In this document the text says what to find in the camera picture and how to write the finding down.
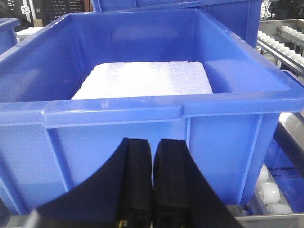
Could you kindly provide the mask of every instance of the plastic bin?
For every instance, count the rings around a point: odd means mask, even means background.
[[[270,170],[291,169],[294,167],[292,162],[274,139],[268,147],[265,164]]]
[[[69,100],[95,65],[185,60],[204,64],[214,94]],[[247,203],[279,113],[302,110],[304,90],[201,10],[79,13],[0,56],[0,103],[0,198],[24,214],[85,180],[123,137],[153,153],[161,138],[186,140],[221,199]]]
[[[16,18],[0,19],[0,55],[17,44],[14,27],[18,24]]]
[[[262,0],[92,0],[94,11],[146,11],[196,7],[214,16],[252,47],[257,44]]]
[[[278,187],[284,194],[294,213],[304,212],[304,179],[295,170],[271,171]]]

